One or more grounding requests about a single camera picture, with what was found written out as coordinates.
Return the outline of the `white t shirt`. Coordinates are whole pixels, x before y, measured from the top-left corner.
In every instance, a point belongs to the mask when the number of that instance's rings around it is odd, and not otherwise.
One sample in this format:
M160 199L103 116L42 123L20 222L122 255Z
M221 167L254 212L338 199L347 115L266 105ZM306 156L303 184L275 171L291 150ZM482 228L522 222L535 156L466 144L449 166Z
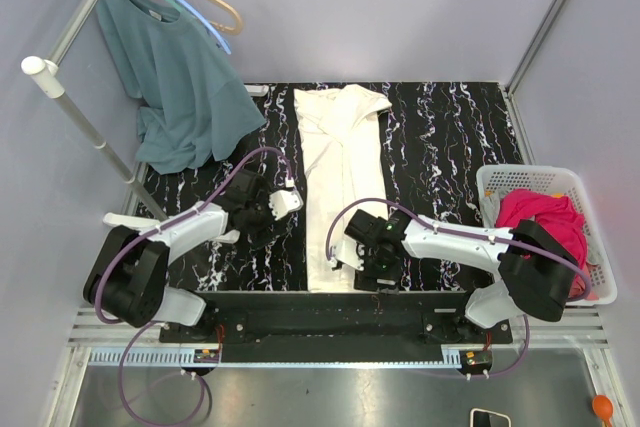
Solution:
M388 98L356 84L344 88L294 91L294 108L306 177L306 270L311 292L349 292L355 270L333 270L328 248L355 243L344 229L353 216L336 216L362 198L386 196L378 114Z

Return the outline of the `teal t shirt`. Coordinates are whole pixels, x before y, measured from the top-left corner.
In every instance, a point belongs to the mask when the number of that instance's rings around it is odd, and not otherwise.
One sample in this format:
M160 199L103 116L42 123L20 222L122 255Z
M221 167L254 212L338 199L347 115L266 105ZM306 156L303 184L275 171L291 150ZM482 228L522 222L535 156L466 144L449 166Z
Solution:
M167 175L227 159L266 120L224 50L188 12L99 0L98 22L137 112L136 158Z

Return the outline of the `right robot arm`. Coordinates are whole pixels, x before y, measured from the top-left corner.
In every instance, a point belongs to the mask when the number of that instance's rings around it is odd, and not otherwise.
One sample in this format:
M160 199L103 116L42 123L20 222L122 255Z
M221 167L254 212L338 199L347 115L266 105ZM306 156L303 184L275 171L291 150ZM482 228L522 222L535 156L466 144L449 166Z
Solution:
M440 259L489 273L492 284L473 289L453 321L457 337L470 344L519 315L560 321L578 271L575 258L531 220L514 228L485 229L402 211L384 219L359 209L330 253L354 269L357 290L397 287L406 257Z

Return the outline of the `orange maraca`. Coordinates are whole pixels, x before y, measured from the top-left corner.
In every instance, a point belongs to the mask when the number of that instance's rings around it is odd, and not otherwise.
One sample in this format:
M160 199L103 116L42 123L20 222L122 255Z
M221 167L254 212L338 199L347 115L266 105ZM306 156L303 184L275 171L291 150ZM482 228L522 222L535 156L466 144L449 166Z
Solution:
M613 426L614 406L607 396L596 395L592 400L592 409L605 427Z

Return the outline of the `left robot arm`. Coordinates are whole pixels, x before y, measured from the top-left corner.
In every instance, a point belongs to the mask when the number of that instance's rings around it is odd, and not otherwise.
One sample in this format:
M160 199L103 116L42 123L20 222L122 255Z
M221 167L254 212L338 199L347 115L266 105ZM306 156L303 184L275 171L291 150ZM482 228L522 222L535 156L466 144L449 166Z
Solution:
M279 235L276 224L300 207L295 190L276 191L264 177L243 169L212 202L198 202L164 222L120 216L84 285L84 300L104 323L181 324L190 340L206 342L216 319L205 312L202 297L166 285L170 265L209 241L233 244L245 235L261 248Z

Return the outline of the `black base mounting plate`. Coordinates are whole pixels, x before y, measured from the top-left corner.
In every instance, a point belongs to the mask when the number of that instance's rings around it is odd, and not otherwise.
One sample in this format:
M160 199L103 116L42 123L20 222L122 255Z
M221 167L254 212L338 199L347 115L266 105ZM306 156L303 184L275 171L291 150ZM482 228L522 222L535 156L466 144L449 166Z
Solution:
M171 325L163 343L199 344L221 333L235 364L428 363L446 345L508 345L510 325L486 331L462 318L463 293L213 292L195 327Z

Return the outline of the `aluminium corner frame post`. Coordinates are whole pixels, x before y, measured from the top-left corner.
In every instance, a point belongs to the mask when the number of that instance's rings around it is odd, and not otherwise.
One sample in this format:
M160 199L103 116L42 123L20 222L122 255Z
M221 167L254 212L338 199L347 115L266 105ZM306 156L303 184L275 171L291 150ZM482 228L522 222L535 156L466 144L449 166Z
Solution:
M568 2L569 0L551 1L513 75L505 85L506 92L509 95L514 95L521 85L525 75L531 68L536 56L543 47Z

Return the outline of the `pink t shirt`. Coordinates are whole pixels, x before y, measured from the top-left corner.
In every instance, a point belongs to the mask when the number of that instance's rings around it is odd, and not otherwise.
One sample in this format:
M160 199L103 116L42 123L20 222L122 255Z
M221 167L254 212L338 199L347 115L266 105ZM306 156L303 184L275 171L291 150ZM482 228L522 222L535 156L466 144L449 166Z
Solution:
M552 196L526 189L507 194L500 203L494 225L515 228L521 220L540 224L586 270L587 240L583 232L585 218L576 211L567 196Z

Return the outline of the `white laundry basket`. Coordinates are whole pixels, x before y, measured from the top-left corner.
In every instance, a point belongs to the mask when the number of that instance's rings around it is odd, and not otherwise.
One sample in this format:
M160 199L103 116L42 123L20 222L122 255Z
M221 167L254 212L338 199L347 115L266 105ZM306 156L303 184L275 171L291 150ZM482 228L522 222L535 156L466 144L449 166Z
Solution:
M592 284L591 293L578 305L608 305L617 299L618 289L595 211L581 179L574 172L552 166L485 165L478 169L476 182L480 199L493 194L504 198L516 189L569 197L576 211L585 218L583 232L587 241L588 273Z

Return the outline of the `smartphone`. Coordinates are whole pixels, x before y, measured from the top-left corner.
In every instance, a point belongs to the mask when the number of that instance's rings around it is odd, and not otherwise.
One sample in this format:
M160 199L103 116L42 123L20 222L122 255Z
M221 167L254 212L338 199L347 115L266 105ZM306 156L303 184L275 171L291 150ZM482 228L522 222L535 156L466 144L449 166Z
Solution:
M473 408L470 412L471 427L511 427L509 416L494 411Z

